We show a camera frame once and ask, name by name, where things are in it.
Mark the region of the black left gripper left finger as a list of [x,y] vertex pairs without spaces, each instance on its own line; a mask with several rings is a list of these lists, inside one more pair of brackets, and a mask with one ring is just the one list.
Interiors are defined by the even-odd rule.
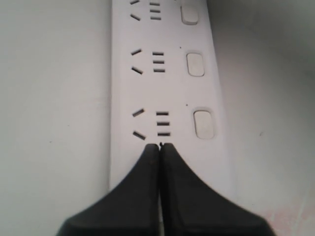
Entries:
[[147,144],[127,176],[105,197],[67,219],[59,236],[157,236],[159,147]]

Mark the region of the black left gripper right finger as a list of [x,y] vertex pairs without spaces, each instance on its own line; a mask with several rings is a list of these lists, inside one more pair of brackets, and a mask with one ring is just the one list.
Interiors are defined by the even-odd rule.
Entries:
[[265,219],[214,191],[170,143],[160,149],[160,197],[166,236],[272,235]]

